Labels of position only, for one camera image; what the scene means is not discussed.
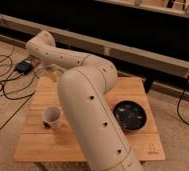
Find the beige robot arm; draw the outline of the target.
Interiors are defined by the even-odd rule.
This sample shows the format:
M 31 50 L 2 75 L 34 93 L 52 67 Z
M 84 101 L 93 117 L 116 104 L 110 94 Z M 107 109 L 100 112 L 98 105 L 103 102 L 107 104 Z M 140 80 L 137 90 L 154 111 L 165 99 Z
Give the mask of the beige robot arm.
M 58 84 L 59 101 L 91 170 L 144 171 L 104 97 L 116 84 L 114 64 L 58 48 L 47 31 L 30 39 L 26 49 L 45 67 L 65 70 Z

